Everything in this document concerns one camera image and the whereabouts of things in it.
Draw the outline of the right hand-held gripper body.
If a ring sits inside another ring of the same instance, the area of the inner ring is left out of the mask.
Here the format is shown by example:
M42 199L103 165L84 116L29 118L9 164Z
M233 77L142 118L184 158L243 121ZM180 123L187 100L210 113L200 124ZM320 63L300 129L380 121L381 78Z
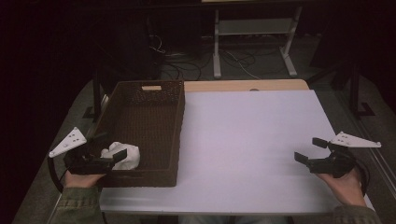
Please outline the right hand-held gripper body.
M307 168L313 174L329 174L335 178L349 173L356 165L357 159L349 151L351 148L380 148L380 142L363 139L340 132L327 141L330 155L324 159L308 159Z

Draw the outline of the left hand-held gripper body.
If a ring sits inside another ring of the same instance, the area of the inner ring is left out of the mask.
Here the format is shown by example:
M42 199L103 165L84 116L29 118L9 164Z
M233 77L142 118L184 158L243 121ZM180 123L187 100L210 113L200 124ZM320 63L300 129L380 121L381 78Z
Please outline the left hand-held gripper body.
M91 154L93 139L87 139L78 127L72 131L49 152L54 159L64 154L64 165L74 175L107 174L115 165L113 157L101 158Z

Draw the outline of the white cloth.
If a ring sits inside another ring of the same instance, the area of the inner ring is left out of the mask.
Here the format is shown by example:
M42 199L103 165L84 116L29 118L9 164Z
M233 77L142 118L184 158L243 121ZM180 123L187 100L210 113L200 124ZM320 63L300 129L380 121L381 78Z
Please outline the white cloth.
M101 151L101 157L110 159L114 154L123 151L124 149L127 150L126 158L117 162L114 165L113 170L133 170L140 162L140 151L137 146L113 142L108 148L104 148Z

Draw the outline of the brown woven basket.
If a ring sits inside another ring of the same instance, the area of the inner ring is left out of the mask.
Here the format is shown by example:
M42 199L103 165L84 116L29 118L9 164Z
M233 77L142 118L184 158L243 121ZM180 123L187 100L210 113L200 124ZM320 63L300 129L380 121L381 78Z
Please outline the brown woven basket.
M102 145L113 142L139 147L133 170L114 170L100 180L105 188L173 187L177 184L180 133L185 108L181 80L124 81L117 84L96 122L93 135L107 133Z

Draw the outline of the person's left hand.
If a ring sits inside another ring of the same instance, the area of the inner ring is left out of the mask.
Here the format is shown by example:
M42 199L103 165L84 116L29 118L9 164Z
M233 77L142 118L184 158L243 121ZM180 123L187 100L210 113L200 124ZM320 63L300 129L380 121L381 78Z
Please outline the person's left hand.
M69 171L65 173L64 186L66 188L91 188L104 175L74 175Z

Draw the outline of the person's right hand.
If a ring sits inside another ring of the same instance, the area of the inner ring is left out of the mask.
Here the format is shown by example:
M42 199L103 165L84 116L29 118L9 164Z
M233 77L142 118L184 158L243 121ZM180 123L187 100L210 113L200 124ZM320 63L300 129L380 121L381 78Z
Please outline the person's right hand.
M360 176L355 169L339 178L329 174L317 174L317 177L331 189L333 195L340 203L367 206L361 190Z

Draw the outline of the black metal stand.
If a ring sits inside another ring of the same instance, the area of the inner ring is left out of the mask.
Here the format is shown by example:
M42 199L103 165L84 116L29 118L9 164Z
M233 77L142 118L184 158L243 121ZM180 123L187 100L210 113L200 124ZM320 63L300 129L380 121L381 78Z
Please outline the black metal stand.
M361 103L359 101L359 90L360 90L360 74L358 72L358 66L353 63L351 66L350 76L350 91L349 91L349 107L352 114L356 119L361 117L374 116L375 112L367 103Z
M92 93L93 105L86 108L83 118L92 119L93 122L96 122L99 119L102 110L101 86L97 71L94 71L92 74Z

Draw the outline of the white table mat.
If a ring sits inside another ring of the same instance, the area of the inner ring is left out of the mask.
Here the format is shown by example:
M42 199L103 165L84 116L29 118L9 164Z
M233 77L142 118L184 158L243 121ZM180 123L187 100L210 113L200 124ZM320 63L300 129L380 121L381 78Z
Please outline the white table mat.
M105 212L313 215L338 202L295 161L325 158L334 131L314 91L189 92L173 188L106 188Z

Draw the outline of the white metal stand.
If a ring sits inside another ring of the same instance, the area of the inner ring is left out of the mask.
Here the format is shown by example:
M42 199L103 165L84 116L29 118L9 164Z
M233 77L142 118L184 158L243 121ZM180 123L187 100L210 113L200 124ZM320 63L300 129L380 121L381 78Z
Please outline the white metal stand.
M214 23L214 78L221 78L219 38L225 35L286 35L287 41L279 49L282 60L290 77L297 77L297 71L290 57L290 47L299 23L303 8L297 7L291 18L252 19L252 20L221 20L219 11L215 11Z

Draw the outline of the aluminium rail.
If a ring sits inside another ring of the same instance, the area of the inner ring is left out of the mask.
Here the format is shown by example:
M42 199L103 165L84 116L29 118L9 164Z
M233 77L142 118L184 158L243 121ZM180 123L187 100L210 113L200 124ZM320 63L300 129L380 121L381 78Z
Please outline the aluminium rail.
M358 136L381 143L381 148L363 149L361 158L370 171L368 193L374 202L396 202L396 174L389 165L391 149L396 146L388 128L376 126L372 117L363 117L356 121Z

